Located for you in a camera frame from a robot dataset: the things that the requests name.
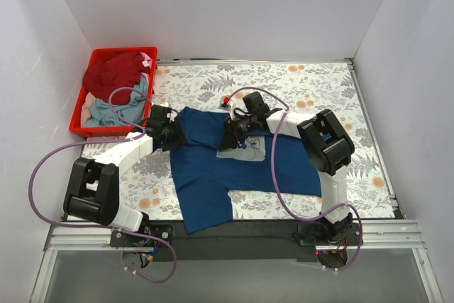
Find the blue Mickey Mouse t-shirt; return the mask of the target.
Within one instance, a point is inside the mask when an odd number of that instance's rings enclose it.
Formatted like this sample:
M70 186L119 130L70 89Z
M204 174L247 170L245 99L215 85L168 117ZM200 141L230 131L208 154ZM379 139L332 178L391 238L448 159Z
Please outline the blue Mickey Mouse t-shirt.
M189 107L178 115L187 144L170 151L170 162L187 233L231 221L233 206L228 193L232 190L275 190L270 168L272 135L254 133L264 156L250 148L236 148L222 158L218 147L226 118L226 114ZM279 136L275 157L280 192L321 196L319 175L299 139Z

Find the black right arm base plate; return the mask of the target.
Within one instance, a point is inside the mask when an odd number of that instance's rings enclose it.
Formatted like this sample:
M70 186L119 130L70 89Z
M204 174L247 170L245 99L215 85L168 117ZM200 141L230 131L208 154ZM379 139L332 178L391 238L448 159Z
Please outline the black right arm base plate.
M360 227L353 223L352 215L336 223L322 218L318 221L300 222L292 233L292 238L303 246L338 246L357 245L359 241Z

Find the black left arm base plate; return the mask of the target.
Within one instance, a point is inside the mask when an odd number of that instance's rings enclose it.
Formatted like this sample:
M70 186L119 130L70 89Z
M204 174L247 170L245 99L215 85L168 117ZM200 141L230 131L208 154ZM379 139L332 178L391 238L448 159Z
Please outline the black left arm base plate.
M130 231L114 229L111 233L109 245L114 248L152 247L157 241L146 237L136 236L137 233L155 238L161 238L168 243L172 242L173 225L170 224L148 224L141 230L131 235Z

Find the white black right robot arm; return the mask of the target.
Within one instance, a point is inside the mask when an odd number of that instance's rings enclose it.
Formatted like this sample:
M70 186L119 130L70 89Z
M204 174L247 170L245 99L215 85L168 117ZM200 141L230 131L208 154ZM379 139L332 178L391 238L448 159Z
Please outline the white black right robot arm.
M255 131L272 134L270 167L280 204L298 221L323 223L322 239L333 245L340 243L347 235L345 226L352 224L353 215L357 214L352 204L348 203L346 182L355 146L336 115L330 109L317 114L301 114L291 111L287 104L272 109L257 88L243 97L245 111L236 108L231 100L232 97L224 97L220 102L220 108L228 112L220 149L239 147L244 137ZM318 216L299 217L284 203L277 182L275 157L279 136L300 139L309 161L318 172L322 198L322 209Z

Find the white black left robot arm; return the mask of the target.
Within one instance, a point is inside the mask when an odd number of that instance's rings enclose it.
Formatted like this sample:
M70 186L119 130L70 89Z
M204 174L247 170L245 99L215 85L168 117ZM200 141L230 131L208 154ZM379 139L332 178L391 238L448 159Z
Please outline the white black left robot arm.
M123 174L156 150L169 151L187 142L176 111L169 106L152 106L145 125L135 127L121 142L92 159L79 158L70 174L63 209L102 226L126 231L135 246L151 237L148 215L121 203Z

